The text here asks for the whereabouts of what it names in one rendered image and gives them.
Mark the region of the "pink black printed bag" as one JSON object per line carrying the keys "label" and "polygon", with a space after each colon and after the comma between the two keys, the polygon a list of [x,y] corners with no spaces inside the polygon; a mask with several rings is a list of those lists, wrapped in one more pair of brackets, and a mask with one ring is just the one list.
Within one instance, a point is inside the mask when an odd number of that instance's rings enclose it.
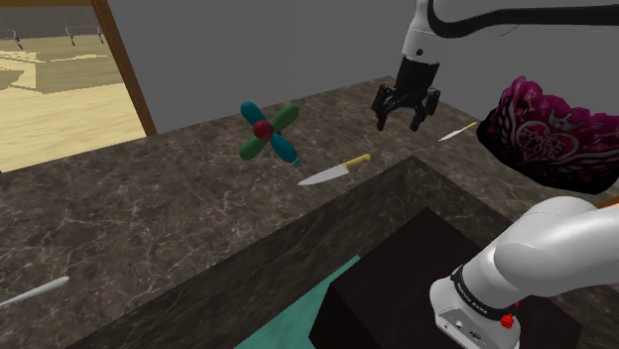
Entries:
{"label": "pink black printed bag", "polygon": [[619,180],[619,116],[572,107],[524,76],[476,135],[498,161],[544,186],[599,194]]}

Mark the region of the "small pale handled knife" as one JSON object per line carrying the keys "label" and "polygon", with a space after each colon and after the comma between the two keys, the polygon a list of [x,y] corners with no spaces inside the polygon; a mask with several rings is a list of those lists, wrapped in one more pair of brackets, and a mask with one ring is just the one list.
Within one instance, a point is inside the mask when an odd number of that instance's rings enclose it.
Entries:
{"label": "small pale handled knife", "polygon": [[452,137],[454,137],[454,136],[456,136],[456,135],[458,135],[458,134],[460,134],[460,133],[462,133],[462,132],[464,132],[464,131],[466,131],[466,130],[474,127],[474,126],[476,126],[477,124],[478,124],[478,122],[472,122],[472,123],[466,125],[465,127],[462,127],[462,128],[460,128],[458,130],[455,130],[455,131],[452,131],[449,134],[441,137],[438,141],[439,142],[446,141],[446,140],[448,140],[448,139],[450,139],[450,138],[452,138]]}

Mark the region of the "brown wooden door frame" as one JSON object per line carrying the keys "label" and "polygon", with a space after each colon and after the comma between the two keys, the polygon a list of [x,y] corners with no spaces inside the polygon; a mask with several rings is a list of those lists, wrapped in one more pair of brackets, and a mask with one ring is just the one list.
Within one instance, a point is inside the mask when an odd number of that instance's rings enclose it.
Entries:
{"label": "brown wooden door frame", "polygon": [[147,136],[158,133],[108,0],[0,0],[0,7],[91,6]]}

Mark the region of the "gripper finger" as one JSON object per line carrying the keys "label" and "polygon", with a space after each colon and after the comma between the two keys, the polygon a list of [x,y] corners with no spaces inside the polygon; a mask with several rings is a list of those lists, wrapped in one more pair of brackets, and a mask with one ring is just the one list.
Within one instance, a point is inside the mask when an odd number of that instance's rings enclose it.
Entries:
{"label": "gripper finger", "polygon": [[377,119],[376,128],[378,131],[384,129],[387,121],[387,116],[394,110],[400,107],[401,100],[405,97],[405,93],[396,88],[388,87],[381,84],[377,90],[371,109],[375,113]]}
{"label": "gripper finger", "polygon": [[434,87],[430,87],[423,96],[419,97],[414,106],[415,115],[410,125],[410,129],[413,132],[418,131],[419,127],[428,116],[434,115],[439,98],[440,91]]}

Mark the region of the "blue green red propeller toy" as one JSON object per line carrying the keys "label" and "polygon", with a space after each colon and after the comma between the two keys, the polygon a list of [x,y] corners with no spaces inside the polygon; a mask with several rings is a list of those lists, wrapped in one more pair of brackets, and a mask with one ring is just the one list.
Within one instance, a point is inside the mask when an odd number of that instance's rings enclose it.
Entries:
{"label": "blue green red propeller toy", "polygon": [[245,161],[252,160],[269,144],[282,161],[292,164],[295,168],[300,167],[302,162],[298,159],[298,153],[282,136],[282,131],[297,120],[305,103],[306,101],[301,99],[298,103],[287,104],[269,121],[255,103],[243,102],[240,112],[252,126],[253,137],[240,147],[240,158]]}

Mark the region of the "yellow handled kitchen knife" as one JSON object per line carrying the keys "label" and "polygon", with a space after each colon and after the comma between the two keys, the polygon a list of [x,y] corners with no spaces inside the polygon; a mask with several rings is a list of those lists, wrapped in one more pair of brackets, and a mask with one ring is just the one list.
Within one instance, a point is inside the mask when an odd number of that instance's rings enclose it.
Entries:
{"label": "yellow handled kitchen knife", "polygon": [[328,181],[328,180],[331,180],[331,179],[334,179],[334,178],[337,178],[343,175],[347,175],[349,173],[350,167],[364,163],[364,162],[369,162],[370,160],[371,160],[371,156],[369,154],[365,154],[363,156],[357,157],[355,159],[352,159],[340,165],[324,170],[320,173],[313,174],[310,177],[305,178],[302,181],[300,181],[299,185],[300,186],[314,185],[314,184]]}

